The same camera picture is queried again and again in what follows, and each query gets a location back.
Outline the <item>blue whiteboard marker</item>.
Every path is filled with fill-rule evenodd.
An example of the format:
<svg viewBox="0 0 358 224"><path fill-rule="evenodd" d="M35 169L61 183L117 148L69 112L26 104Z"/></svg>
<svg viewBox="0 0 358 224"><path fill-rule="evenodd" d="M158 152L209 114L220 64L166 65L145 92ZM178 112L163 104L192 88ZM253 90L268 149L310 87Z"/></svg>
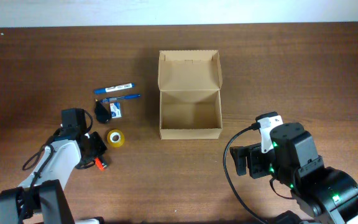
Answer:
<svg viewBox="0 0 358 224"><path fill-rule="evenodd" d="M110 93L110 92L114 92L114 91L126 90L126 89L130 89L130 88L134 88L134 87L135 87L134 83L126 83L126 84L122 84L122 85L116 85L116 86L111 86L111 87L107 87L107 88L96 89L96 90L94 90L94 94L101 95L101 94Z"/></svg>

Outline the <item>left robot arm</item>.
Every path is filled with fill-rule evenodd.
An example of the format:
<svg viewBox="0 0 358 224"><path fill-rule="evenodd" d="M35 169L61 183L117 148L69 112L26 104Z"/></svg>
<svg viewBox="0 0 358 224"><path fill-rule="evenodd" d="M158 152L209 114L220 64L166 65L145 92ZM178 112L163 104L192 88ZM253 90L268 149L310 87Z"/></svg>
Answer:
<svg viewBox="0 0 358 224"><path fill-rule="evenodd" d="M0 193L0 223L23 223L41 214L44 223L104 223L103 217L75 220L63 192L73 169L86 169L107 149L97 132L58 129L36 153L32 173L18 187Z"/></svg>

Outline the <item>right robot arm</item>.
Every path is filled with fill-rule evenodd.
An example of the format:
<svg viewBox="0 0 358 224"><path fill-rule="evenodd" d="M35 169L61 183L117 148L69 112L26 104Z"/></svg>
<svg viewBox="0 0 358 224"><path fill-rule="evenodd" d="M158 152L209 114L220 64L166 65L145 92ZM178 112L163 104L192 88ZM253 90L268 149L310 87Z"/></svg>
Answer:
<svg viewBox="0 0 358 224"><path fill-rule="evenodd" d="M238 175L271 176L290 189L290 199L315 223L358 223L358 184L347 173L326 167L312 135L300 123L285 123L269 133L273 149L264 154L260 143L227 144Z"/></svg>

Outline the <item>black binder clip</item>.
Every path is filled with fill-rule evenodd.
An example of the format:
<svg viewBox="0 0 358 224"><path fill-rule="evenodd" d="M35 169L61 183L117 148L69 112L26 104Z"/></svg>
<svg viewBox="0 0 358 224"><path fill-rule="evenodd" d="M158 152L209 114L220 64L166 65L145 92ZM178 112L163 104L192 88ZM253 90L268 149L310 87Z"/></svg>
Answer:
<svg viewBox="0 0 358 224"><path fill-rule="evenodd" d="M110 112L103 106L102 102L95 100L94 113L99 123L106 124L111 119Z"/></svg>

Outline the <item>blue ballpoint pen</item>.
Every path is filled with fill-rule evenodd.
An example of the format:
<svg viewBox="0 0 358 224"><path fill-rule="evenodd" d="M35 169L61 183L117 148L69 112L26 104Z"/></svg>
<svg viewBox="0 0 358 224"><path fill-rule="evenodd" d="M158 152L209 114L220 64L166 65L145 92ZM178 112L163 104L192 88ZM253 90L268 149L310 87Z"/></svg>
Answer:
<svg viewBox="0 0 358 224"><path fill-rule="evenodd" d="M135 99L135 98L139 98L139 97L140 97L140 94L132 94L132 95L125 95L125 96L104 98L104 99L100 100L100 102L101 103L110 103L110 102L113 102L113 101L131 100L131 99Z"/></svg>

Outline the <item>blue white staples box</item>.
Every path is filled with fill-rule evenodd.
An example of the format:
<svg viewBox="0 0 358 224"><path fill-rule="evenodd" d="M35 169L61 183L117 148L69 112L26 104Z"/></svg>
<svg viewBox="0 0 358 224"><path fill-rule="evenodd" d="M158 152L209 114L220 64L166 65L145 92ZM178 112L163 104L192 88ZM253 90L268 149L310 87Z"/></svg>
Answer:
<svg viewBox="0 0 358 224"><path fill-rule="evenodd" d="M110 111L111 111L111 118L121 118L122 117L122 111L121 111L121 104L120 102L113 102L110 103Z"/></svg>

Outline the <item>yellow adhesive tape roll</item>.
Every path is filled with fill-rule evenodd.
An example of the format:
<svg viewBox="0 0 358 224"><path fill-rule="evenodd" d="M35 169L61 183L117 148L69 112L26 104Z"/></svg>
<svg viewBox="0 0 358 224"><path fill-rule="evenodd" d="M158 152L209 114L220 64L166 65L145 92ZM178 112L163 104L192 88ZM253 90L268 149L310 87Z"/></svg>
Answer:
<svg viewBox="0 0 358 224"><path fill-rule="evenodd" d="M106 139L108 144L115 148L123 146L125 142L125 137L123 132L118 129L110 130L110 132L108 132L107 134Z"/></svg>

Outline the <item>cardboard box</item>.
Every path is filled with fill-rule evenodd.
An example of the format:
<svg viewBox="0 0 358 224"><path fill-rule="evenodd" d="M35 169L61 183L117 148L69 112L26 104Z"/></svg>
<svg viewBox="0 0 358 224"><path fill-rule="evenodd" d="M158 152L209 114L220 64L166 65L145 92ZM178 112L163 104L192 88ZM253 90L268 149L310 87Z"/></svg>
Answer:
<svg viewBox="0 0 358 224"><path fill-rule="evenodd" d="M223 131L222 84L217 50L161 50L160 138L217 139Z"/></svg>

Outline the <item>red black stapler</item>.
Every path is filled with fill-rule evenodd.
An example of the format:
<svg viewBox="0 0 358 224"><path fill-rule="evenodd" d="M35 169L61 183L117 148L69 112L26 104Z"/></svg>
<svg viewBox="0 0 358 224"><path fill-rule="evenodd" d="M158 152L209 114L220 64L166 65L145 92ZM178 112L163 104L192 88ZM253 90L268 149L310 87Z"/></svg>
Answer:
<svg viewBox="0 0 358 224"><path fill-rule="evenodd" d="M104 171L108 167L108 163L103 156L97 157L94 162L98 169L101 171Z"/></svg>

